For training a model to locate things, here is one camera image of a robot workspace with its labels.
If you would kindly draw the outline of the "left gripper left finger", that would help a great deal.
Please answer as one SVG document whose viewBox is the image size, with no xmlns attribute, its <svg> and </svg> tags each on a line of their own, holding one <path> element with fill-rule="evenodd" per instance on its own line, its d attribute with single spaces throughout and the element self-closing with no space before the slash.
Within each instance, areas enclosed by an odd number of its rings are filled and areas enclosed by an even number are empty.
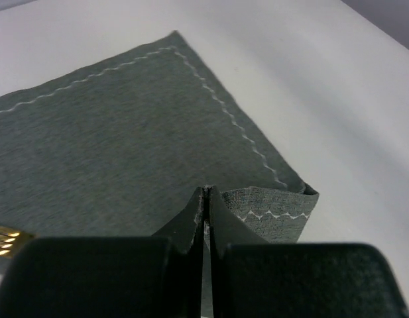
<svg viewBox="0 0 409 318">
<path fill-rule="evenodd" d="M 204 191 L 149 237 L 38 238 L 0 284 L 0 317 L 199 317 Z"/>
</svg>

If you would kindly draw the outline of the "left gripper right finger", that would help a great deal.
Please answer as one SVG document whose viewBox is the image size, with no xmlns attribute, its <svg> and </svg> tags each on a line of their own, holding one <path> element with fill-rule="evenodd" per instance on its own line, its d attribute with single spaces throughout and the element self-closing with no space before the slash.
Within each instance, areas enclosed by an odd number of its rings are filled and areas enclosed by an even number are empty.
<svg viewBox="0 0 409 318">
<path fill-rule="evenodd" d="M 215 317 L 409 317 L 386 258 L 361 243 L 276 243 L 206 191 Z"/>
</svg>

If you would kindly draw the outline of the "grey cloth napkin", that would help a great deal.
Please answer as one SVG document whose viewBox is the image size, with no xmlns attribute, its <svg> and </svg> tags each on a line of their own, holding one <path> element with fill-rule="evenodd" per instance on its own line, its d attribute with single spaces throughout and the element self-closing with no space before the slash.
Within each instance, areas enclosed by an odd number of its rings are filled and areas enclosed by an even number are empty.
<svg viewBox="0 0 409 318">
<path fill-rule="evenodd" d="M 203 186 L 270 242 L 319 197 L 177 32 L 0 97 L 0 225 L 147 236 Z"/>
</svg>

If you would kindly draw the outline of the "gold fork black handle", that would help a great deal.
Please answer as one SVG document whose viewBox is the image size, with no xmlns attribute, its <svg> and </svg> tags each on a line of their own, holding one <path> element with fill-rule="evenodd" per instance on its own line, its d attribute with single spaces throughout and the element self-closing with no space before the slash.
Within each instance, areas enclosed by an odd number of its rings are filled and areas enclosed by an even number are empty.
<svg viewBox="0 0 409 318">
<path fill-rule="evenodd" d="M 12 258 L 28 242 L 35 239 L 35 235 L 0 226 L 0 257 Z"/>
</svg>

